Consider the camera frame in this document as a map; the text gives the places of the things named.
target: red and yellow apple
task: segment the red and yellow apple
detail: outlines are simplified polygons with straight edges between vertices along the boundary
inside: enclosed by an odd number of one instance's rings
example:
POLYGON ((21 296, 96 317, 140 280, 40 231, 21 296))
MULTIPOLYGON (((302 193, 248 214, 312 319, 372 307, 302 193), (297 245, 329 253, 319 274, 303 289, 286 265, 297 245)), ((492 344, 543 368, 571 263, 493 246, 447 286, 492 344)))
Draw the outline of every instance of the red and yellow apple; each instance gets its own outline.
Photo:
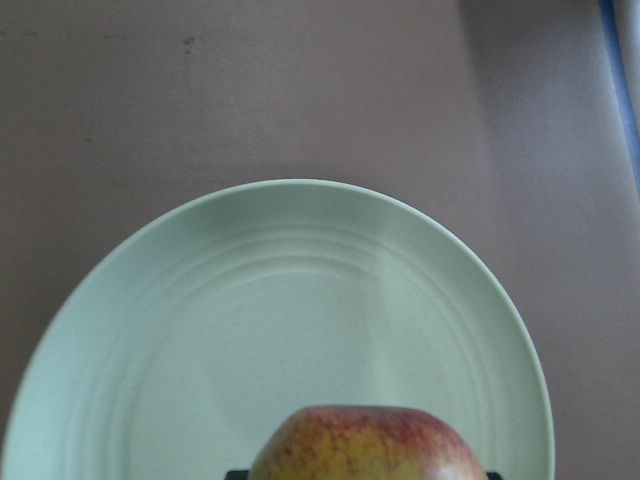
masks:
POLYGON ((487 480, 449 425, 421 410, 315 406, 291 415, 249 480, 487 480))

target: gray table surface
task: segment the gray table surface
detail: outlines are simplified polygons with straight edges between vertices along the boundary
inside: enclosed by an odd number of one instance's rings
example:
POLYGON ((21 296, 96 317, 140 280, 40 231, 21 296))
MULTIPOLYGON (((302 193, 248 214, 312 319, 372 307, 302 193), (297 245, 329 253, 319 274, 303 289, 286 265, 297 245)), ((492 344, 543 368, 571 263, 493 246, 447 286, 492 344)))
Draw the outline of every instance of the gray table surface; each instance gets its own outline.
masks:
POLYGON ((0 431, 128 235, 322 178, 419 208, 493 270, 542 361, 557 478, 637 477, 640 203, 596 1, 7 0, 0 60, 0 431))

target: light green plate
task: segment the light green plate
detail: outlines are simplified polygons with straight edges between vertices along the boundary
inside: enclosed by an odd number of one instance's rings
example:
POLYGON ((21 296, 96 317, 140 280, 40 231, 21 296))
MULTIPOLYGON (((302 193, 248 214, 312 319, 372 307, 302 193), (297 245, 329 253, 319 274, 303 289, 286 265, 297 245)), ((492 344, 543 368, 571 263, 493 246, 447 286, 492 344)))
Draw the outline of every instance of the light green plate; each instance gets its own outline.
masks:
POLYGON ((506 480, 553 477, 546 386, 488 269, 436 222, 351 185, 188 203, 111 253, 37 349, 4 480, 222 480, 310 404, 416 407, 506 480))

